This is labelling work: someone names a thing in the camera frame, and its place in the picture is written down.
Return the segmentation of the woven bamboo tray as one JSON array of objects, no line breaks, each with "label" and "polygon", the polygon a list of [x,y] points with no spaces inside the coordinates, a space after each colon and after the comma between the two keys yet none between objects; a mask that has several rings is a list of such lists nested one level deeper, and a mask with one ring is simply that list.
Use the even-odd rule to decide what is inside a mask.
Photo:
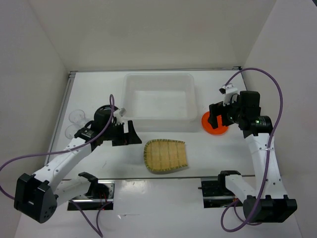
[{"label": "woven bamboo tray", "polygon": [[144,164],[152,173],[169,173],[188,167],[184,141],[153,139],[144,146]]}]

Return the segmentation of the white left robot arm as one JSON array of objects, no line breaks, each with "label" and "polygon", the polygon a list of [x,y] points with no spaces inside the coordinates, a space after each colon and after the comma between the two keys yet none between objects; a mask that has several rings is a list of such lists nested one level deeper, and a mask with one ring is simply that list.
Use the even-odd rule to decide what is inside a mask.
[{"label": "white left robot arm", "polygon": [[45,223],[58,206],[79,195],[93,198],[108,194],[107,188],[96,176],[80,172],[75,179],[64,181],[64,177],[84,158],[89,156],[104,141],[113,146],[140,144],[133,122],[128,121],[128,132],[124,125],[111,125],[102,135],[89,128],[78,130],[68,144],[65,153],[56,156],[46,166],[32,175],[21,175],[16,184],[14,208],[38,223]]}]

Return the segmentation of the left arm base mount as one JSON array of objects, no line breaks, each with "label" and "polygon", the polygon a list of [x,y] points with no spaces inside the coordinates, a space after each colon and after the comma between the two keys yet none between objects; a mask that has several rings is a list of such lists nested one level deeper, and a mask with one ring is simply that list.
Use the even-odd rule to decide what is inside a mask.
[{"label": "left arm base mount", "polygon": [[113,199],[115,191],[115,180],[99,180],[100,190],[97,191],[92,197],[87,197],[84,194],[80,194],[74,197],[72,200],[83,211],[97,211],[100,208],[103,210],[113,210]]}]

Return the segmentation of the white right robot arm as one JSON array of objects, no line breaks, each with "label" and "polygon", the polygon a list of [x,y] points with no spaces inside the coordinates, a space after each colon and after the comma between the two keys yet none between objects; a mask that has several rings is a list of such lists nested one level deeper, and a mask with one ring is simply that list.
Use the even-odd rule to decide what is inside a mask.
[{"label": "white right robot arm", "polygon": [[243,206],[249,223],[282,223],[297,210],[295,199],[288,197],[282,183],[273,146],[270,117],[261,115],[260,94],[255,91],[226,93],[223,101],[209,106],[208,123],[213,129],[237,124],[252,156],[256,187],[246,183],[238,171],[221,171],[217,189],[233,193]]}]

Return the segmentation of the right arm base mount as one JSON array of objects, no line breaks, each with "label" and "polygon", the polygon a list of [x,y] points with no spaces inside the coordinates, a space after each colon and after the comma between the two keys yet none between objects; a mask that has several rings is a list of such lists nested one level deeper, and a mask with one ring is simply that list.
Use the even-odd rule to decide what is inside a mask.
[{"label": "right arm base mount", "polygon": [[237,200],[232,192],[222,190],[217,178],[201,178],[198,190],[202,192],[204,208],[227,207]]}]

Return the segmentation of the black round plate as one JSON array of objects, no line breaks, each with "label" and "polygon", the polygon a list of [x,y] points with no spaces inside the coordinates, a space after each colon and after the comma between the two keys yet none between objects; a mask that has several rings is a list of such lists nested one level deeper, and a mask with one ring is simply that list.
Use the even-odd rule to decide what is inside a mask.
[{"label": "black round plate", "polygon": [[92,123],[92,127],[104,128],[110,118],[110,114],[111,114],[110,105],[104,105],[99,107],[94,114],[94,121]]}]

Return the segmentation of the clear faceted plastic cup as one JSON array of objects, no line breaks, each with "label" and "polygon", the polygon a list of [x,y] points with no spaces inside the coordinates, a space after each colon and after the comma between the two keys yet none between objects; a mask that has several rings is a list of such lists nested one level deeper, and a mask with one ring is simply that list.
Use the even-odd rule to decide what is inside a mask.
[{"label": "clear faceted plastic cup", "polygon": [[80,125],[78,124],[72,124],[70,126],[68,126],[65,130],[65,136],[68,139],[73,139],[74,135],[77,133],[77,131],[80,129]]}]

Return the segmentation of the orange plastic plate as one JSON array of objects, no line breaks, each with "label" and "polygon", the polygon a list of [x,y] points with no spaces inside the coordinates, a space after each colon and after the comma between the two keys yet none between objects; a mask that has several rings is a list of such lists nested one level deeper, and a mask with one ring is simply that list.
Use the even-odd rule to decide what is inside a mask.
[{"label": "orange plastic plate", "polygon": [[206,112],[203,114],[201,118],[201,125],[207,133],[211,135],[223,135],[228,131],[229,127],[222,125],[221,116],[217,116],[218,128],[213,129],[212,126],[208,122],[209,116],[210,116],[210,113]]}]

